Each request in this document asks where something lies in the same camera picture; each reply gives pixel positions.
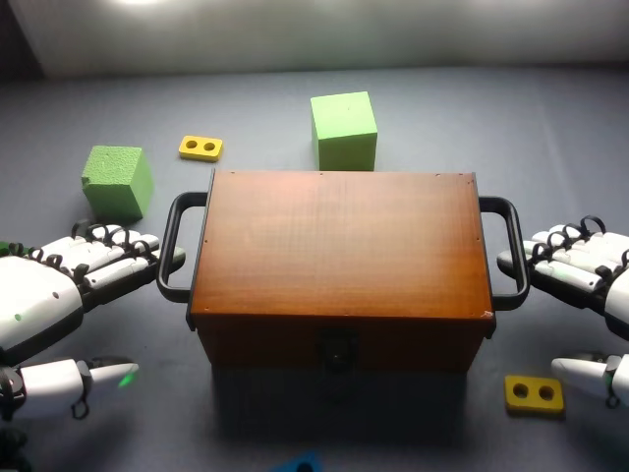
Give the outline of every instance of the yellow block with two holes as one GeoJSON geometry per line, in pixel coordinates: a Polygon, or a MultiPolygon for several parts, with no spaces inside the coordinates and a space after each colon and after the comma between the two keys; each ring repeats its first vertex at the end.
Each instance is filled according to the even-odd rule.
{"type": "Polygon", "coordinates": [[[507,410],[514,413],[557,416],[565,410],[561,383],[556,379],[506,376],[504,399],[507,410]]]}
{"type": "Polygon", "coordinates": [[[185,136],[179,145],[182,159],[204,160],[216,162],[223,151],[223,142],[215,138],[203,136],[185,136]]]}

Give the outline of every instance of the wooden box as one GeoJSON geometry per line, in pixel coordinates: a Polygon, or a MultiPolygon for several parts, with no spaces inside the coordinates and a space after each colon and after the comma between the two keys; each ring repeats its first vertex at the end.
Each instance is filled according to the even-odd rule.
{"type": "Polygon", "coordinates": [[[204,201],[192,294],[168,267],[158,284],[214,367],[461,372],[495,329],[474,174],[216,172],[187,195],[164,251],[175,207],[204,201]]]}

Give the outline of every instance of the white robotic hand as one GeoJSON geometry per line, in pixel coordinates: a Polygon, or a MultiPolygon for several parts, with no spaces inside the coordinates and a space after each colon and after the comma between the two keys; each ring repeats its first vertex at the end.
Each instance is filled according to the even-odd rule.
{"type": "MultiPolygon", "coordinates": [[[[579,225],[560,224],[523,242],[533,286],[577,308],[590,308],[611,332],[629,340],[629,237],[606,231],[595,216],[579,225]],[[592,221],[599,231],[591,231],[592,221]]],[[[497,258],[509,276],[509,251],[497,258]]],[[[565,384],[606,398],[609,407],[629,404],[629,355],[584,354],[552,361],[553,373],[565,384]]]]}
{"type": "MultiPolygon", "coordinates": [[[[72,236],[24,254],[20,244],[0,255],[0,413],[47,416],[126,382],[128,359],[51,362],[12,369],[83,322],[84,313],[151,283],[159,240],[115,225],[75,225],[72,236]]],[[[175,248],[173,270],[185,253],[175,248]]]]}

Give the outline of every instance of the black handle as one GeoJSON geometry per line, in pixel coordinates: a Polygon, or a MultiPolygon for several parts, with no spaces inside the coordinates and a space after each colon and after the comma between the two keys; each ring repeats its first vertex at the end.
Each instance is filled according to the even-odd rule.
{"type": "Polygon", "coordinates": [[[509,295],[493,295],[493,309],[500,312],[515,310],[524,303],[531,288],[527,259],[522,246],[522,232],[518,212],[511,202],[501,197],[479,197],[481,212],[497,213],[507,223],[509,249],[513,260],[513,272],[517,293],[509,295]]]}
{"type": "Polygon", "coordinates": [[[186,192],[177,197],[168,212],[166,232],[164,233],[161,257],[157,269],[157,287],[166,300],[175,303],[188,303],[190,300],[190,288],[178,288],[168,285],[168,276],[173,265],[173,253],[179,233],[181,215],[191,207],[205,207],[207,192],[186,192]]]}

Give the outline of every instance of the gray table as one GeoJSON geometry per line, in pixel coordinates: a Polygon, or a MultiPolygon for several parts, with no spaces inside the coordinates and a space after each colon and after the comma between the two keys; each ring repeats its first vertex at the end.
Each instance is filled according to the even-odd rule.
{"type": "MultiPolygon", "coordinates": [[[[156,191],[136,225],[162,235],[181,192],[204,190],[210,166],[182,161],[184,135],[225,142],[224,169],[314,169],[312,96],[368,90],[379,138],[376,170],[476,171],[479,191],[518,208],[525,235],[589,212],[629,234],[629,73],[592,70],[399,70],[129,79],[0,89],[0,239],[40,245],[90,215],[81,172],[93,145],[140,146],[156,191]]],[[[179,245],[194,260],[201,210],[179,245]]],[[[484,217],[492,284],[507,247],[484,217]]],[[[190,284],[192,263],[174,277],[190,284]]],[[[315,451],[329,471],[591,471],[629,468],[629,415],[566,392],[565,422],[513,419],[507,374],[549,376],[580,349],[628,352],[602,319],[537,290],[497,315],[467,378],[360,374],[338,404],[319,374],[228,373],[213,379],[185,309],[150,285],[86,316],[37,356],[125,354],[142,365],[123,394],[70,417],[17,423],[38,471],[267,471],[315,451]]]]}

